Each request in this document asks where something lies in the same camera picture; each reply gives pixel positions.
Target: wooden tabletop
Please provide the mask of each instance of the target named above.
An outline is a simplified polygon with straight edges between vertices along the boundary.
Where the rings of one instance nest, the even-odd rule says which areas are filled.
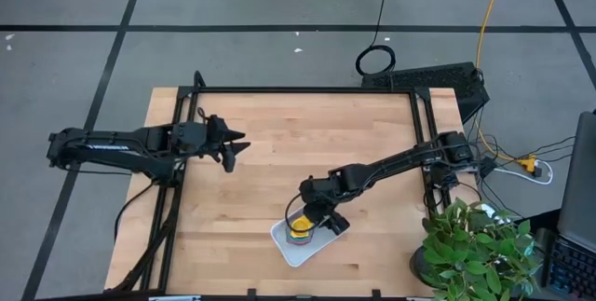
[[[171,121],[176,90],[154,89],[146,126]],[[433,89],[431,95],[438,131],[462,130],[454,92]],[[301,267],[290,267],[269,235],[308,175],[326,177],[335,167],[370,163],[416,144],[407,95],[206,93],[198,105],[245,132],[251,146],[237,156],[230,174],[210,158],[189,160],[169,294],[246,294],[256,288],[260,295],[369,296],[371,289],[383,296],[432,295],[408,268],[426,235],[418,169],[340,205],[351,227]],[[471,175],[460,175],[460,181],[475,186]],[[128,198],[148,183],[133,175]],[[118,284],[144,251],[156,193],[149,191],[124,213],[106,288]],[[477,199],[464,186],[452,190],[454,197]],[[160,261],[158,254],[152,286]]]

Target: white tray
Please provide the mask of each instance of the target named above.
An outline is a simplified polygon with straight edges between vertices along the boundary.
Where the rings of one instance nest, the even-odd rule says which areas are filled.
[[[302,209],[293,212],[288,218],[293,220],[302,214]],[[315,229],[313,239],[305,245],[290,244],[286,241],[286,220],[275,223],[271,226],[271,238],[278,246],[279,251],[288,262],[291,267],[298,267],[302,265],[308,258],[315,255],[315,253],[322,250],[332,241],[338,239],[341,235],[345,234],[344,231],[340,236],[336,236],[333,231],[327,227],[318,227]]]

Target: butcher block table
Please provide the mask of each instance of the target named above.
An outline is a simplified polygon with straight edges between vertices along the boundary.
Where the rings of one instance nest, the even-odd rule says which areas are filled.
[[[169,124],[176,88],[153,90],[146,126]],[[452,89],[432,89],[438,132],[461,131]],[[424,105],[418,101],[428,139]],[[309,175],[349,163],[370,163],[416,144],[407,94],[390,93],[201,93],[198,106],[246,133],[251,146],[225,173],[210,157],[189,159],[169,270],[168,294],[430,296],[408,261],[424,239],[424,186],[419,169],[377,183],[338,206],[351,224],[346,233],[302,266],[290,267],[269,234],[283,218],[298,184]],[[470,174],[460,181],[475,187]],[[130,181],[128,199],[149,184]],[[125,211],[105,287],[117,285],[147,246],[157,188]],[[452,199],[477,200],[460,185]],[[300,207],[295,202],[291,211]],[[162,253],[156,255],[151,286],[157,285]]]

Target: white cable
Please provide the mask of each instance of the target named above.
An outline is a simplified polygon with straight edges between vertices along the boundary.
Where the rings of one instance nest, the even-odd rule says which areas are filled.
[[[503,173],[507,173],[507,174],[511,174],[511,175],[515,175],[515,176],[519,176],[522,179],[528,180],[528,181],[533,182],[533,183],[535,183],[537,185],[550,185],[550,183],[552,183],[552,179],[555,177],[555,173],[552,170],[552,167],[550,167],[550,165],[547,163],[547,161],[542,161],[542,160],[538,160],[537,159],[535,165],[538,166],[538,163],[543,163],[543,164],[547,165],[547,167],[549,168],[549,180],[546,181],[546,182],[537,181],[536,179],[533,179],[533,178],[531,178],[529,176],[525,176],[523,174],[519,174],[519,173],[517,173],[515,171],[508,171],[508,170],[503,170],[503,169],[499,169],[499,168],[495,168],[494,170],[495,171],[500,171],[500,172],[503,172]]]

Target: yellow plug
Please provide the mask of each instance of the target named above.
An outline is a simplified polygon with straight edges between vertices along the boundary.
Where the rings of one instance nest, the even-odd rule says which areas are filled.
[[[531,173],[531,174],[535,174],[536,171],[536,155],[530,155],[526,158],[521,158],[516,160],[517,163],[519,163],[524,169],[525,171]]]

